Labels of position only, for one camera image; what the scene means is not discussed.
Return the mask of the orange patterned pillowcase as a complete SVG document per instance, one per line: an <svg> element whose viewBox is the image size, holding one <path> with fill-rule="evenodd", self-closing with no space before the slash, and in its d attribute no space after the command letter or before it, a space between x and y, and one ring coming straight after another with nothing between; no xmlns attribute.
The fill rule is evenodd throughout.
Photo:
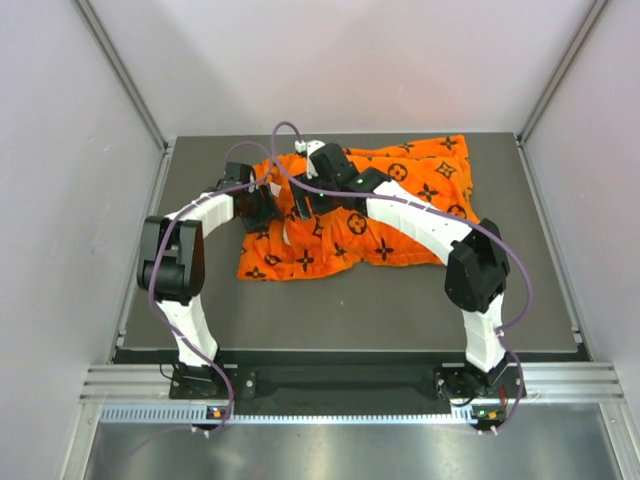
<svg viewBox="0 0 640 480"><path fill-rule="evenodd" d="M321 279L365 262L407 267L445 262L454 240L478 220L471 205L472 168L464 136L413 140L379 149L347 148L358 172L389 176L375 198L308 220L295 206L291 176L305 177L307 160L282 154L256 165L267 176L280 218L246 235L237 267L244 281Z"/></svg>

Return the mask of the white pillow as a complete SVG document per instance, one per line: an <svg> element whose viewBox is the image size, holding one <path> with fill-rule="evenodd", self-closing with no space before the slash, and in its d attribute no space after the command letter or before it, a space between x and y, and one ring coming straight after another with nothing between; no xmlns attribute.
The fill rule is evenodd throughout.
<svg viewBox="0 0 640 480"><path fill-rule="evenodd" d="M283 230L282 230L282 239L283 242L287 245L287 246L291 246L291 241L290 241L290 237L289 237L289 229L288 229L289 224L285 221L283 223Z"/></svg>

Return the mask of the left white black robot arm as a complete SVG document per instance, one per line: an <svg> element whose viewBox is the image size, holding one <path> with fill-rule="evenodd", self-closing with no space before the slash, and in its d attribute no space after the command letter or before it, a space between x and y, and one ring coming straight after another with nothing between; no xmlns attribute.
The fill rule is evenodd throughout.
<svg viewBox="0 0 640 480"><path fill-rule="evenodd" d="M236 218L247 231L256 232L278 217L265 181L252 166L229 162L215 187L170 214L144 220L137 284L178 346L170 390L173 399L220 398L233 391L202 305L204 243L215 229Z"/></svg>

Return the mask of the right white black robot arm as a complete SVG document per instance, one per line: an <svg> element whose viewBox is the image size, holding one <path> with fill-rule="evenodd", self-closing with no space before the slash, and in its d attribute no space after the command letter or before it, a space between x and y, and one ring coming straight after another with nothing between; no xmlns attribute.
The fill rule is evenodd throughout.
<svg viewBox="0 0 640 480"><path fill-rule="evenodd" d="M301 218L350 210L400 232L445 265L444 290L462 312L467 344L463 369L441 377L441 394L468 401L492 394L508 364L498 330L510 266L497 226L444 213L376 168L357 170L335 143L297 140L294 148L306 161L290 179Z"/></svg>

